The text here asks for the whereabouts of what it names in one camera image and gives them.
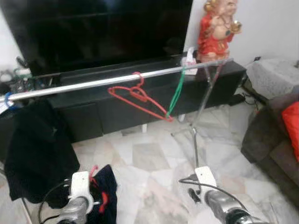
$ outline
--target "horizontal metal pole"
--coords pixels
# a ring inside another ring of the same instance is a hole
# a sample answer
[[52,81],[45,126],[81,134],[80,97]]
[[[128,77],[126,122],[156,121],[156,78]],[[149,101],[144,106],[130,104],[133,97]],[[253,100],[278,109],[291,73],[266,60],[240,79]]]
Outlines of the horizontal metal pole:
[[[219,61],[214,61],[214,62],[199,63],[199,64],[195,64],[195,65],[186,66],[185,70],[199,69],[199,68],[204,68],[204,67],[208,67],[208,66],[217,66],[220,64],[225,64],[230,61],[233,61],[233,59],[230,58],[230,59],[224,59],[224,60],[219,60]],[[183,67],[176,67],[176,68],[171,68],[171,69],[145,72],[145,73],[142,73],[141,75],[143,78],[149,78],[149,77],[162,76],[162,75],[166,75],[166,74],[176,73],[176,72],[180,72],[181,70],[183,70]],[[46,95],[51,95],[51,94],[89,89],[89,88],[98,87],[98,86],[118,84],[118,83],[133,81],[133,80],[137,80],[137,79],[139,79],[138,75],[128,75],[128,76],[122,76],[122,77],[116,77],[116,78],[97,80],[97,81],[92,81],[92,82],[87,82],[87,83],[79,83],[79,84],[73,84],[73,85],[54,87],[54,88],[49,88],[49,89],[44,89],[44,90],[34,90],[34,91],[29,91],[29,92],[24,92],[24,93],[13,94],[9,97],[9,100],[16,101],[16,100],[21,100],[21,99],[33,98],[33,97],[41,97],[41,96],[46,96]],[[0,102],[4,102],[4,97],[0,97]]]

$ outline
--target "black jacket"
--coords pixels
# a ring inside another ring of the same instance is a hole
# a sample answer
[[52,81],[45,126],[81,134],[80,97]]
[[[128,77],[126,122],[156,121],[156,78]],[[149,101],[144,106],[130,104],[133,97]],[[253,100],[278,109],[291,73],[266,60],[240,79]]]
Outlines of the black jacket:
[[[10,197],[40,203],[45,194],[78,171],[79,162],[59,117],[48,101],[37,101],[15,115],[15,130],[5,161]],[[52,208],[67,202],[67,189],[49,197]]]

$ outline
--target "white wall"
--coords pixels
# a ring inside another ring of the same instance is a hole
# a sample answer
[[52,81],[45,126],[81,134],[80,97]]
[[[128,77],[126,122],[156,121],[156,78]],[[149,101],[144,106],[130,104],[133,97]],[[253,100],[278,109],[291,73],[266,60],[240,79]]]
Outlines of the white wall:
[[[193,0],[185,51],[197,46],[206,0]],[[299,59],[299,0],[239,0],[235,19],[242,33],[230,43],[231,56],[242,65],[263,58]]]
[[15,69],[17,56],[22,54],[0,10],[0,70]]

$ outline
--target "black cloth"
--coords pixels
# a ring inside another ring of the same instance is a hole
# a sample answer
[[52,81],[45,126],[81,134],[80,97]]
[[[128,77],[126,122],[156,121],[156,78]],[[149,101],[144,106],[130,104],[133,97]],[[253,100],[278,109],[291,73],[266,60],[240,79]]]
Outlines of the black cloth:
[[[15,130],[5,161],[10,197],[40,203],[46,193],[78,171],[79,162],[64,126],[50,103],[36,101],[14,117]],[[47,202],[52,208],[67,203],[67,188],[59,188]]]
[[95,205],[87,216],[87,224],[116,224],[117,183],[110,165],[105,166],[94,176],[99,188],[99,194],[108,195],[108,203],[104,213],[99,213],[100,205]]

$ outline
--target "statue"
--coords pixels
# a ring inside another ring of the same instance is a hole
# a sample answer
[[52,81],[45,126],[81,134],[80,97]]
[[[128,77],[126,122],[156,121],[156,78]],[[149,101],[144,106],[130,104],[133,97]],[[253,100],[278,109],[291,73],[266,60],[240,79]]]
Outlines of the statue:
[[238,0],[208,0],[206,15],[200,22],[197,60],[209,62],[229,57],[228,43],[241,32],[241,23],[233,20]]

